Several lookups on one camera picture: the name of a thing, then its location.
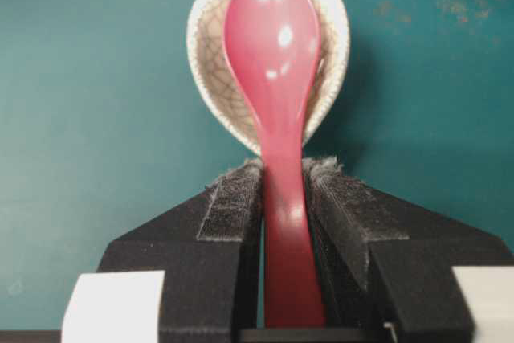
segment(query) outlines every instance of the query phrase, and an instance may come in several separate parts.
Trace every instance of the green backdrop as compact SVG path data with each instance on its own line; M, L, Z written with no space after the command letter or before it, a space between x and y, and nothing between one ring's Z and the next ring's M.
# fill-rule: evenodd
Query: green backdrop
M55 329L109 240L251 153L185 49L194 0L0 0L0 329ZM514 0L345 0L343 92L308 143L514 247Z

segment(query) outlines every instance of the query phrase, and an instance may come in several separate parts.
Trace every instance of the pink spoon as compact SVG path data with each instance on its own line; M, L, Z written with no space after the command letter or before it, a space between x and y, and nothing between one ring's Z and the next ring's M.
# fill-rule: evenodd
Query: pink spoon
M316 12L310 0L230 0L223 34L265 166L266 326L323 326L301 166L320 42Z

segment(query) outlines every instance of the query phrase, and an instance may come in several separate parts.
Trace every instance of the black felt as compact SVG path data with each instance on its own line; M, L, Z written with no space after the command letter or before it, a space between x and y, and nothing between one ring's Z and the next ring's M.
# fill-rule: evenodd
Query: black felt
M368 244L408 239L407 231L360 180L345 176L335 160L311 166L311 211L362 289L367 287Z
M221 176L211 195L197 239L203 241L248 240L258 226L262 210L262 165L249 161Z

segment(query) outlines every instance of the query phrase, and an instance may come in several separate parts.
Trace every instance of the crackle glaze bowl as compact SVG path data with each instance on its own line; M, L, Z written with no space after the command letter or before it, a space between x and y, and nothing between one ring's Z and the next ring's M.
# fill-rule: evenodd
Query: crackle glaze bowl
M260 154L259 138L243 95L223 54L222 31L230 0L195 0L186 44L194 81L211 112L238 140ZM341 90L349 58L349 24L342 0L311 0L320 23L318 70L309 94L303 144L313 135Z

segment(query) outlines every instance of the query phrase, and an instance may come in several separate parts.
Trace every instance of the spoon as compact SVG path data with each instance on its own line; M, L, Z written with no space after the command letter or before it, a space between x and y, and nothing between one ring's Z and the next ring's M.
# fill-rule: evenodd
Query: spoon
M267 327L325 324L301 164L319 44L310 0L230 0L223 47L250 107L264 162Z

